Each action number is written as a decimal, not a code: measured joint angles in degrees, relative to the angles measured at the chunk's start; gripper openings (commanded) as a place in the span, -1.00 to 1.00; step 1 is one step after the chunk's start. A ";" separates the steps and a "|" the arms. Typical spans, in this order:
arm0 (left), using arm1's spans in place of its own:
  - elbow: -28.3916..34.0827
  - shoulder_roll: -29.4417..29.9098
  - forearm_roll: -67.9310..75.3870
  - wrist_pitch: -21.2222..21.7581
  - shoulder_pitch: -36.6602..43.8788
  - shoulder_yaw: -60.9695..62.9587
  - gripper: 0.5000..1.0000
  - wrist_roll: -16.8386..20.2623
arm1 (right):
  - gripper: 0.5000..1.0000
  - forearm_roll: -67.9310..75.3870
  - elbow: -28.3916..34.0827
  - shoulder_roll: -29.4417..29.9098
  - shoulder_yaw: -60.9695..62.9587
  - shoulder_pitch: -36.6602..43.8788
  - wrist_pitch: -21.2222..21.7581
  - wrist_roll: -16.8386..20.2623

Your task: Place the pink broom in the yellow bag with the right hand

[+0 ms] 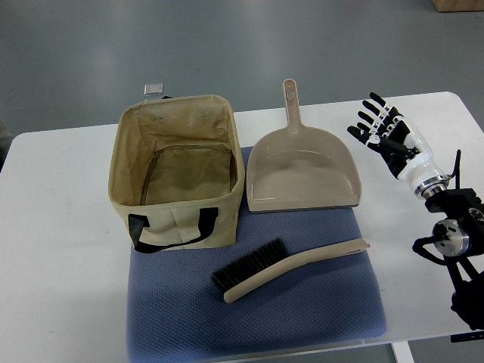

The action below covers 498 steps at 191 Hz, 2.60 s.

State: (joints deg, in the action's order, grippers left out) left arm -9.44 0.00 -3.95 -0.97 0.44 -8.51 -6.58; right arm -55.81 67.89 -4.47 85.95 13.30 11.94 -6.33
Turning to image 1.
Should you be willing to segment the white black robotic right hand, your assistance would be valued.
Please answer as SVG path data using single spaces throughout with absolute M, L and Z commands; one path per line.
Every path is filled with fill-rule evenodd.
M 450 177 L 433 162 L 431 147 L 409 118 L 374 92 L 362 106 L 365 110 L 358 112 L 361 121 L 347 131 L 381 155 L 396 179 L 406 182 L 421 199 L 448 188 Z

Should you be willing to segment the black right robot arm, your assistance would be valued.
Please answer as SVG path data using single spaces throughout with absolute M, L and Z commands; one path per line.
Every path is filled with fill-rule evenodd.
M 461 152 L 451 175 L 430 179 L 417 189 L 430 213 L 444 213 L 429 237 L 417 239 L 412 250 L 447 268 L 455 289 L 451 310 L 471 330 L 483 329 L 483 273 L 470 261 L 483 254 L 483 201 L 472 188 L 460 187 Z

